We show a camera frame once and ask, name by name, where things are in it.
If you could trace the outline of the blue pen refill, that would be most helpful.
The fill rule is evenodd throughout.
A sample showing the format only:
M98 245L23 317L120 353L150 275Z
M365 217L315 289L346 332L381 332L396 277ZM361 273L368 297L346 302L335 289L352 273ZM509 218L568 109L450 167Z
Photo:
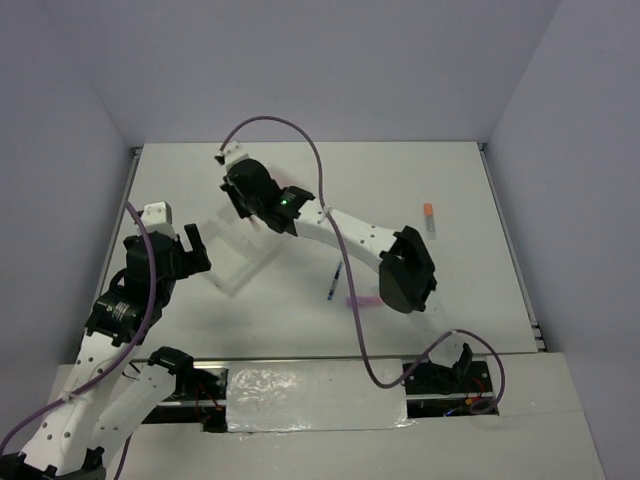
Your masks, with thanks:
M342 272L342 268L343 268L343 261L340 260L336 266L335 272L333 274L332 280L331 280L331 284L327 293L327 301L332 301L335 295L335 292L337 290L337 286L338 286L338 282L341 276L341 272Z

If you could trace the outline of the purple lead case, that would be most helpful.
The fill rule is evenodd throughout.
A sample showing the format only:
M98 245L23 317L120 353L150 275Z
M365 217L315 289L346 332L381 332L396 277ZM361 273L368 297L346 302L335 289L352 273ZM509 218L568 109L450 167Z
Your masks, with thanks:
M384 305L384 301L379 296L356 296L346 297L344 304L347 308L357 306L358 308L372 308Z

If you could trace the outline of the orange capped lead case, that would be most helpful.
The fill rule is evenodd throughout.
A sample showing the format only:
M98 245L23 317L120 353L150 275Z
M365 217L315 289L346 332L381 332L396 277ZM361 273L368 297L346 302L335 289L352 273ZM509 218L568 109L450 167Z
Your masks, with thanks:
M430 240L437 238L434 209L431 203L423 205L427 236Z

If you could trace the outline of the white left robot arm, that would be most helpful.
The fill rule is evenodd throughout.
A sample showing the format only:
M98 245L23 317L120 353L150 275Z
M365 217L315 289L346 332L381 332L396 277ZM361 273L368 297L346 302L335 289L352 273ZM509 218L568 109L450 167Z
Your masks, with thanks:
M125 239L126 266L94 303L63 390L51 410L37 414L41 424L25 446L2 455L2 478L103 479L108 463L160 402L193 392L193 357L161 347L118 398L110 397L176 282L211 268L198 227L188 224L185 233L189 250L177 234L160 231Z

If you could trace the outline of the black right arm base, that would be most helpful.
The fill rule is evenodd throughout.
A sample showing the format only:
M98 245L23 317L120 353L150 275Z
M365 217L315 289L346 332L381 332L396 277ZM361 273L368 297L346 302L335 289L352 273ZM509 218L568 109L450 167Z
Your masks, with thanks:
M487 363L474 360L468 345L453 367L423 362L401 385L410 419L471 416L494 400Z

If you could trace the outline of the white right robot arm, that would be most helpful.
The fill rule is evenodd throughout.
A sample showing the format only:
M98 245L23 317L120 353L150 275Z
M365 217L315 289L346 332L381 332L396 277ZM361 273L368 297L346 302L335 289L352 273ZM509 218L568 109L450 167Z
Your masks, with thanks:
M382 228L327 207L302 188L282 188L251 158L226 166L221 189L240 217L255 216L278 234L344 250L370 267L378 274L379 296L388 307L426 318L429 343L447 330L443 309L427 305L437 288L435 264L416 229Z

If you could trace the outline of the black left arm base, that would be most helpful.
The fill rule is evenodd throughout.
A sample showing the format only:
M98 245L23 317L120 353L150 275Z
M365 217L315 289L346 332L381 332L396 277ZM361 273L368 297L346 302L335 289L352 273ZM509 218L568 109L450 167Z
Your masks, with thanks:
M145 418L144 424L194 424L203 432L226 433L227 368L197 368L177 349L161 347L146 366L159 365L173 375L173 390Z

